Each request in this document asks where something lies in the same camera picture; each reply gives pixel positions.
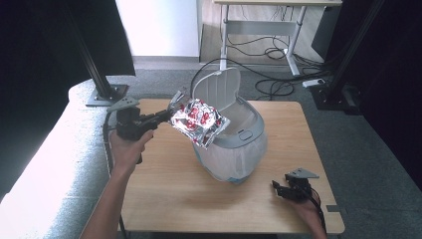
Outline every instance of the black curtain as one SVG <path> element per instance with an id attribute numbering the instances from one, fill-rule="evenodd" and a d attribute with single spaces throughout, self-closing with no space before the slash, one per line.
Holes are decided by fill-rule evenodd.
<path id="1" fill-rule="evenodd" d="M 341 79 L 359 90 L 360 112 L 422 189 L 422 1 L 369 2 L 377 1 L 383 2 L 382 7 Z M 365 0 L 351 2 L 368 4 Z M 350 10 L 344 15 L 355 12 Z M 337 24 L 332 38 L 333 55 L 344 43 L 347 25 L 343 22 Z"/>
<path id="2" fill-rule="evenodd" d="M 60 117 L 69 88 L 91 78 L 64 6 L 99 71 L 134 76 L 114 1 L 0 1 L 0 196 L 11 189 Z"/>

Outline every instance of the table leg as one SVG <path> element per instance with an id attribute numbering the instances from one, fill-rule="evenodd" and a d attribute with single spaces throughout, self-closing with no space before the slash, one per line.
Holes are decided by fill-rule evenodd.
<path id="1" fill-rule="evenodd" d="M 220 71 L 226 70 L 227 68 L 227 23 L 229 21 L 229 5 L 222 5 L 224 7 L 224 19 L 223 19 L 223 45 L 221 47 L 221 60 L 220 60 Z"/>
<path id="2" fill-rule="evenodd" d="M 299 33 L 304 22 L 305 13 L 307 12 L 307 6 L 303 6 L 301 13 L 299 14 L 298 20 L 296 22 L 295 33 L 292 36 L 292 41 L 288 49 L 285 49 L 286 59 L 288 60 L 289 67 L 291 68 L 292 74 L 294 76 L 300 75 L 298 67 L 296 66 L 295 59 L 293 58 L 293 51 L 295 49 L 296 41 L 298 40 Z"/>

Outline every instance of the metal bracket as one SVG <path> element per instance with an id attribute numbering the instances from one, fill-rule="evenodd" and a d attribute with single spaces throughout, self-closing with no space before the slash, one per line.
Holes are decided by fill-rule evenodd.
<path id="1" fill-rule="evenodd" d="M 139 105 L 138 100 L 135 100 L 132 97 L 125 97 L 125 98 L 121 99 L 120 101 L 116 102 L 111 107 L 109 107 L 106 111 L 108 113 L 112 113 L 112 112 L 115 112 L 115 111 L 118 111 L 118 110 L 136 107 L 137 105 Z"/>
<path id="2" fill-rule="evenodd" d="M 318 175 L 306 169 L 303 169 L 301 167 L 294 171 L 288 172 L 287 175 L 295 177 L 295 178 L 319 178 Z"/>
<path id="3" fill-rule="evenodd" d="M 109 107 L 120 100 L 126 94 L 128 85 L 110 85 L 111 95 L 108 98 L 104 98 L 100 95 L 97 88 L 92 92 L 88 99 L 87 107 Z"/>

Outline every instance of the cable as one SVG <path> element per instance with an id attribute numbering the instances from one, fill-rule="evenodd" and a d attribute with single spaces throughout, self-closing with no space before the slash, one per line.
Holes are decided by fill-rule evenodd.
<path id="1" fill-rule="evenodd" d="M 273 16 L 270 18 L 270 21 L 276 21 L 277 16 L 280 13 L 280 9 L 282 9 L 281 6 L 276 6 L 276 12 L 273 14 Z"/>
<path id="2" fill-rule="evenodd" d="M 245 20 L 248 21 L 248 18 L 245 16 L 245 10 L 243 9 L 243 5 L 240 5 L 240 7 L 242 8 L 242 15 L 245 18 Z"/>
<path id="3" fill-rule="evenodd" d="M 242 5 L 241 5 L 241 7 L 242 7 L 242 13 L 243 13 L 243 16 L 245 17 L 245 19 L 246 19 L 246 20 L 248 20 L 248 19 L 246 18 L 246 16 L 245 16 L 245 12 L 244 12 L 244 9 L 243 9 L 243 6 L 242 6 Z M 277 15 L 278 15 L 278 14 L 279 14 L 279 12 L 280 12 L 280 9 L 281 9 L 281 7 L 280 7 L 280 8 L 278 7 L 278 8 L 276 9 L 276 12 L 275 12 L 275 13 L 274 13 L 274 15 L 271 17 L 271 19 L 273 19 L 273 18 L 274 18 L 274 20 L 275 20 L 275 18 L 277 17 Z M 223 7 L 221 6 L 221 7 L 220 7 L 220 26 L 219 26 L 219 28 L 220 28 L 220 40 L 223 42 L 223 33 L 222 33 L 222 29 L 221 29 L 222 19 L 223 19 Z M 273 39 L 273 45 L 275 46 L 275 48 L 268 48 L 268 49 L 266 49 L 266 50 L 264 51 L 264 53 L 263 53 L 263 54 L 250 54 L 250 53 L 245 53 L 244 51 L 240 50 L 239 48 L 234 47 L 234 46 L 242 46 L 242 45 L 251 44 L 251 43 L 258 42 L 258 41 L 265 40 L 265 39 Z M 283 40 L 281 40 L 281 39 L 279 39 L 279 38 L 276 38 L 276 36 L 274 36 L 274 37 L 261 37 L 261 38 L 258 38 L 258 39 L 255 39 L 255 40 L 251 40 L 251 41 L 248 41 L 248 42 L 243 42 L 243 43 L 233 43 L 233 42 L 230 40 L 230 38 L 229 38 L 229 37 L 227 37 L 227 41 L 231 44 L 231 46 L 227 45 L 227 47 L 228 47 L 228 48 L 235 49 L 235 50 L 239 51 L 240 53 L 242 53 L 242 54 L 244 54 L 244 55 L 246 55 L 246 56 L 249 56 L 249 57 L 262 57 L 262 56 L 267 56 L 268 58 L 273 59 L 273 60 L 281 60 L 282 58 L 284 58 L 284 57 L 285 57 L 285 53 L 284 53 L 284 51 L 283 51 L 282 49 L 280 49 L 280 48 L 278 48 L 278 47 L 276 46 L 276 44 L 275 44 L 275 40 L 278 40 L 278 41 L 282 42 L 283 44 L 285 44 L 285 45 L 286 45 L 286 48 L 289 48 L 289 45 L 288 45 L 286 42 L 284 42 Z M 275 53 L 275 52 L 280 52 L 280 53 L 282 53 L 282 57 L 278 57 L 278 58 L 276 58 L 276 57 L 272 57 L 272 56 L 270 55 L 270 54 Z"/>
<path id="4" fill-rule="evenodd" d="M 206 63 L 193 76 L 193 78 L 192 78 L 192 80 L 190 82 L 190 97 L 191 98 L 193 97 L 194 83 L 195 83 L 195 80 L 198 77 L 199 73 L 202 72 L 203 69 L 206 68 L 211 63 L 213 63 L 215 61 L 221 61 L 221 60 L 225 60 L 225 61 L 229 61 L 229 62 L 235 63 L 235 64 L 239 65 L 240 67 L 245 68 L 248 71 L 253 72 L 253 73 L 255 73 L 255 74 L 257 74 L 257 75 L 265 78 L 264 80 L 258 81 L 255 84 L 255 89 L 258 92 L 264 94 L 264 96 L 258 97 L 257 100 L 258 99 L 261 99 L 261 98 L 264 98 L 264 97 L 269 97 L 270 98 L 270 101 L 271 101 L 273 99 L 273 97 L 288 96 L 288 95 L 290 95 L 290 94 L 292 94 L 294 92 L 295 85 L 296 84 L 299 84 L 299 83 L 301 83 L 303 81 L 306 81 L 306 80 L 312 79 L 312 78 L 326 77 L 326 76 L 328 76 L 330 74 L 330 71 L 320 71 L 320 72 L 316 72 L 316 73 L 312 73 L 312 74 L 307 74 L 307 75 L 303 75 L 303 76 L 293 77 L 293 78 L 290 78 L 290 79 L 280 79 L 280 78 L 270 77 L 270 76 L 267 76 L 267 75 L 262 74 L 260 72 L 257 72 L 255 70 L 253 70 L 253 69 L 251 69 L 251 68 L 249 68 L 249 67 L 247 67 L 247 66 L 245 66 L 245 65 L 243 65 L 241 63 L 238 63 L 236 61 L 233 61 L 231 59 L 228 59 L 228 58 L 217 58 L 217 59 L 214 59 L 214 60 Z M 274 83 L 271 84 L 270 90 L 268 92 L 265 92 L 264 90 L 262 90 L 262 88 L 260 88 L 260 84 L 267 83 L 267 82 L 274 82 Z M 280 84 L 280 85 L 276 86 L 276 82 L 285 83 L 285 84 Z M 284 88 L 291 88 L 291 89 L 288 92 L 283 93 L 283 94 L 278 93 L 278 91 L 280 91 L 281 89 L 284 89 Z"/>
<path id="5" fill-rule="evenodd" d="M 108 141 L 108 132 L 109 132 L 108 121 L 109 121 L 110 116 L 111 116 L 111 113 L 107 113 L 105 115 L 105 122 L 103 124 L 103 143 L 105 146 L 105 157 L 107 161 L 108 175 L 111 175 L 112 168 L 113 168 L 111 148 L 109 146 L 109 141 Z M 121 214 L 120 214 L 120 218 L 118 219 L 118 225 L 120 226 L 120 231 L 123 236 L 123 239 L 127 239 L 127 233 L 124 228 L 123 218 L 121 217 Z"/>
<path id="6" fill-rule="evenodd" d="M 294 182 L 289 181 L 289 183 L 293 184 L 295 186 L 295 188 L 298 189 L 316 207 L 316 212 L 319 216 L 320 224 L 323 228 L 323 231 L 326 234 L 325 218 L 323 216 L 322 209 L 320 208 L 321 201 L 320 201 L 320 197 L 319 197 L 319 194 L 317 193 L 317 191 L 311 187 L 311 190 L 316 194 L 317 198 L 319 199 L 319 203 L 317 203 L 317 201 L 313 198 L 312 193 L 311 193 L 311 195 L 309 195 L 303 188 L 301 188 L 300 186 L 298 186 Z"/>

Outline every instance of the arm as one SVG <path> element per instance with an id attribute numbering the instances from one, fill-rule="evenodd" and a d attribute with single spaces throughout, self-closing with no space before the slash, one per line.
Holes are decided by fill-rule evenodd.
<path id="1" fill-rule="evenodd" d="M 121 139 L 115 131 L 109 137 L 114 167 L 102 196 L 91 215 L 81 238 L 115 238 L 118 219 L 123 206 L 127 183 L 145 144 L 153 131 L 146 132 L 139 141 Z"/>

